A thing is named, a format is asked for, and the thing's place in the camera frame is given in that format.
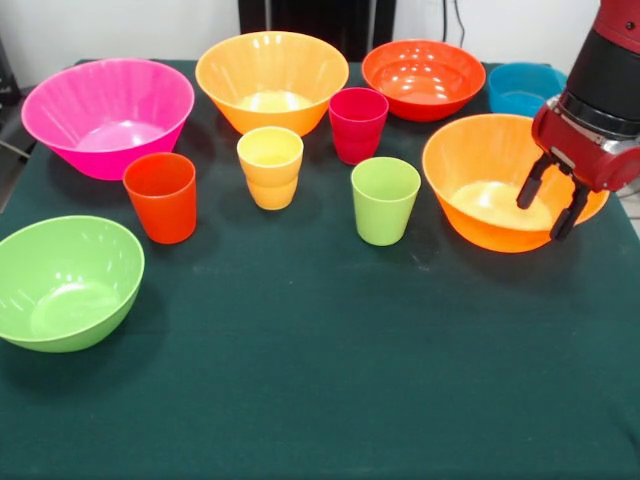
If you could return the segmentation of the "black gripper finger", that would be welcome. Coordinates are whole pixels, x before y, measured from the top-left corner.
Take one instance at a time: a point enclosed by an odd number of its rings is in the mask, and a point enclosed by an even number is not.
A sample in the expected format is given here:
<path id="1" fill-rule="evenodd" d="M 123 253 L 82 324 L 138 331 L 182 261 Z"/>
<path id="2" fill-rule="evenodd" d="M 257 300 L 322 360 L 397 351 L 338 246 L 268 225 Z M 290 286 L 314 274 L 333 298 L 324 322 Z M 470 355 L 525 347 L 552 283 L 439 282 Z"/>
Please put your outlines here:
<path id="1" fill-rule="evenodd" d="M 553 159 L 546 153 L 533 163 L 516 199 L 519 208 L 528 209 L 531 206 L 541 187 L 544 173 L 553 163 Z"/>
<path id="2" fill-rule="evenodd" d="M 574 183 L 571 202 L 560 212 L 551 229 L 552 240 L 562 241 L 567 238 L 588 202 L 589 193 L 590 189 L 586 185 Z"/>

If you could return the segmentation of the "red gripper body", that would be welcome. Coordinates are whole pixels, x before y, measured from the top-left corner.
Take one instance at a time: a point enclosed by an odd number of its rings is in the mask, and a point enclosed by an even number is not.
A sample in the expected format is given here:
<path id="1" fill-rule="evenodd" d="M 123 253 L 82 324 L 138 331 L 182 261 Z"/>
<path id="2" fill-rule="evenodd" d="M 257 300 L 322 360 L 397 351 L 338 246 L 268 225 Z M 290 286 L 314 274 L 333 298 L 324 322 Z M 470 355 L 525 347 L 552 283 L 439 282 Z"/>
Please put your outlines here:
<path id="1" fill-rule="evenodd" d="M 541 150 L 589 189 L 617 191 L 639 176 L 639 141 L 612 140 L 591 133 L 545 104 L 533 120 Z"/>

